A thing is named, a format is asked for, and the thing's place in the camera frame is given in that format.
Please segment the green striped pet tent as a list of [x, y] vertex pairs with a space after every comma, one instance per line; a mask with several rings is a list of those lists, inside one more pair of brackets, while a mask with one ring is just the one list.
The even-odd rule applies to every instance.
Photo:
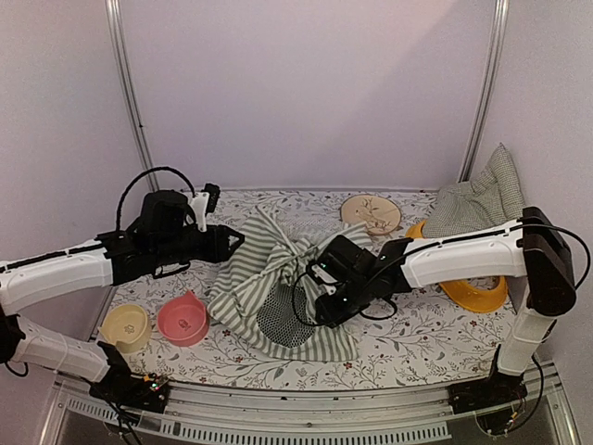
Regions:
[[363, 225], [323, 217], [277, 219], [255, 207], [241, 231], [244, 243], [210, 289], [209, 315], [272, 358], [357, 359], [358, 341], [344, 327], [321, 327], [314, 321], [314, 302], [322, 290], [301, 274], [338, 235], [372, 248]]

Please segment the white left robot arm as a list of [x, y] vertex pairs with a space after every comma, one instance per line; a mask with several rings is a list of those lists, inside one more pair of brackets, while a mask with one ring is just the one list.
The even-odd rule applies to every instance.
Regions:
[[19, 311], [145, 275], [171, 276], [187, 270], [193, 261], [226, 262], [245, 237], [226, 225], [207, 223], [218, 196], [211, 184], [191, 197], [174, 190], [152, 192], [127, 228], [117, 226], [72, 248], [2, 262], [1, 362], [36, 364], [101, 382], [116, 401], [131, 401], [138, 385], [114, 346], [65, 336], [20, 316]]

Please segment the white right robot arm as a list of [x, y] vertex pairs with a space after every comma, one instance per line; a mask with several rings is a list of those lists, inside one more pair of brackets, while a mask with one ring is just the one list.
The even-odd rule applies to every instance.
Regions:
[[498, 404], [513, 392], [555, 321], [576, 303], [572, 252], [565, 230], [537, 207], [497, 227], [442, 238], [400, 238], [378, 254], [343, 235], [335, 236], [306, 266], [308, 278], [325, 290], [315, 301], [315, 321], [338, 327], [376, 299], [442, 282], [486, 276], [523, 277], [524, 301], [509, 336], [499, 346], [494, 372], [479, 396]]

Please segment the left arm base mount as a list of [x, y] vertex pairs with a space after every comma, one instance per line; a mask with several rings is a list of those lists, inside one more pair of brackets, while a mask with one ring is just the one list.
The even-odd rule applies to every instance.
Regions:
[[107, 373], [89, 384], [92, 397], [117, 407], [164, 413], [170, 395], [169, 378], [149, 373], [134, 374], [125, 361], [107, 362]]

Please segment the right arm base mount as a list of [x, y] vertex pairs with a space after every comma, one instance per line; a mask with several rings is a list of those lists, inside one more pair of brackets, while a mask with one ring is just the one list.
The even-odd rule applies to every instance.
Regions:
[[455, 414], [519, 401], [526, 396], [521, 376], [494, 375], [448, 386], [448, 404]]

